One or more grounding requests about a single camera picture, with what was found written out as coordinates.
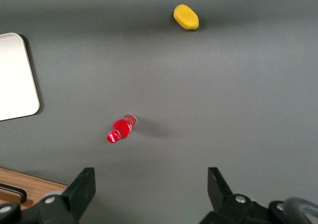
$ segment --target wooden surface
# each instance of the wooden surface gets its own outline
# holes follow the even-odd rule
[[[51,182],[45,179],[33,177],[30,175],[14,172],[0,168],[0,183],[21,188],[27,193],[27,200],[21,203],[21,208],[29,208],[40,201],[47,193],[65,190],[66,185]],[[20,203],[21,197],[18,194],[0,189],[0,204],[2,203]]]

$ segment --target black clamp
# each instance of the black clamp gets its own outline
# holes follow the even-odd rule
[[[96,192],[94,168],[85,168],[61,195],[50,195],[21,211],[0,205],[0,224],[77,224]]]
[[[268,208],[245,195],[233,194],[218,168],[208,169],[208,195],[214,211],[200,224],[311,224],[305,214],[318,217],[318,206],[290,198]]]

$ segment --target bottle label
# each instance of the bottle label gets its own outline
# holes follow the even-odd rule
[[[127,126],[128,126],[128,128],[129,128],[128,134],[130,134],[131,131],[133,130],[133,125],[132,125],[132,124],[127,124]]]
[[[116,140],[114,139],[114,137],[113,137],[113,134],[111,133],[111,134],[109,134],[109,137],[110,137],[110,139],[111,139],[111,141],[112,142],[116,142]]]

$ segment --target black cable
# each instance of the black cable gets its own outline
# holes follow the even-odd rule
[[[283,212],[289,224],[312,224],[305,214],[318,218],[318,206],[300,198],[287,199]]]

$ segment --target bottle cap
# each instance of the bottle cap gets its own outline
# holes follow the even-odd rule
[[[117,130],[110,131],[107,134],[107,140],[111,143],[115,143],[119,141],[119,139],[120,139],[120,133]]]

